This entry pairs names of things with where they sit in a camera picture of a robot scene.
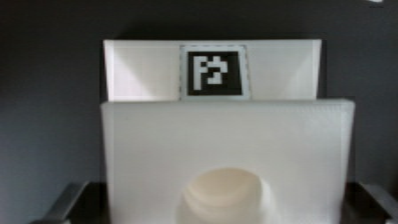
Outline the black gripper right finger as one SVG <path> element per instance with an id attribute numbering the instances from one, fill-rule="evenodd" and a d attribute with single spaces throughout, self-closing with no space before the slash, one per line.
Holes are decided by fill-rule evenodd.
<path id="1" fill-rule="evenodd" d="M 398 200 L 374 184 L 346 184 L 342 224 L 398 224 Z"/>

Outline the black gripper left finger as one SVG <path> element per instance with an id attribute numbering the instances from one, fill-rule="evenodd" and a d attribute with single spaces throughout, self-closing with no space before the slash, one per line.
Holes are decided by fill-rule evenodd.
<path id="1" fill-rule="evenodd" d="M 28 224 L 108 224 L 106 184 L 71 183 L 44 216 Z"/>

